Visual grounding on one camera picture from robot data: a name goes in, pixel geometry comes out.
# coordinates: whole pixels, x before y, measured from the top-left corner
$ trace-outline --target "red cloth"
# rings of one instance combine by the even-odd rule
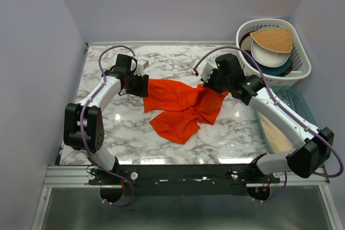
[[[202,85],[193,88],[167,79],[149,79],[148,93],[144,111],[165,110],[150,121],[152,127],[161,137],[179,144],[199,130],[197,121],[213,125],[227,96]]]

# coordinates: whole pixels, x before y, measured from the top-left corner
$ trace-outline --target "white plastic basket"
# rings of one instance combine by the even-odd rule
[[[252,31],[260,30],[264,26],[287,27],[291,31],[293,48],[289,59],[292,61],[292,70],[286,76],[266,75],[270,86],[293,86],[298,80],[306,78],[312,71],[311,63],[302,46],[301,40],[297,35],[295,27],[287,21],[281,19],[256,19],[243,24],[236,33],[236,46],[239,47],[239,41],[242,37]],[[238,60],[245,75],[258,75],[259,71],[253,68],[243,57],[241,52],[237,54]]]

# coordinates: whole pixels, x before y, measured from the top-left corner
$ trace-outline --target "gray wall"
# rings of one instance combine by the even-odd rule
[[[345,0],[302,0],[292,22],[312,63],[309,78],[298,85],[319,126],[335,132],[334,147],[345,160]],[[334,156],[326,163],[337,172]],[[331,180],[330,190],[345,226],[345,176]]]
[[[0,0],[0,229],[29,229],[85,44],[62,0]]]
[[[300,0],[64,0],[87,41],[234,40],[260,17],[287,18]]]

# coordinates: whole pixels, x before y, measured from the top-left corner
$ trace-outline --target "marble table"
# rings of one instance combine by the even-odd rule
[[[76,102],[93,90],[100,80],[98,57],[109,46],[89,48]],[[192,75],[191,67],[197,58],[217,46],[130,46],[137,59],[146,59],[150,78],[172,79],[196,87],[200,78]],[[103,68],[110,68],[118,53],[129,54],[125,49],[108,52],[102,60]],[[231,50],[222,50],[214,58]],[[230,95],[224,100],[222,110],[214,125],[200,124],[200,130],[184,145],[160,137],[149,121],[161,111],[144,113],[140,97],[115,96],[103,112],[104,145],[120,164],[227,164],[249,163],[259,154],[267,152],[254,112],[250,107]],[[61,165],[89,164],[86,156],[64,146]]]

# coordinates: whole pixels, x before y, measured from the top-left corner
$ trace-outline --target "teal tray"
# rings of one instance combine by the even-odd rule
[[[298,115],[303,117],[303,119],[316,125],[314,117],[313,117],[311,111],[309,110],[309,107],[308,107],[306,101],[304,100],[303,96],[295,88],[288,87],[288,86],[274,86],[274,87],[272,87],[272,90],[274,91],[274,93],[277,95],[277,97],[282,102],[284,102],[286,105],[288,105]],[[259,117],[259,113],[257,111],[255,111],[255,116],[257,118],[260,132],[263,136],[263,139],[265,141],[267,149],[268,149],[270,154],[273,154],[274,152],[273,152],[270,144],[268,143],[266,134],[265,134],[264,129],[263,129],[263,125],[262,125],[260,117]]]

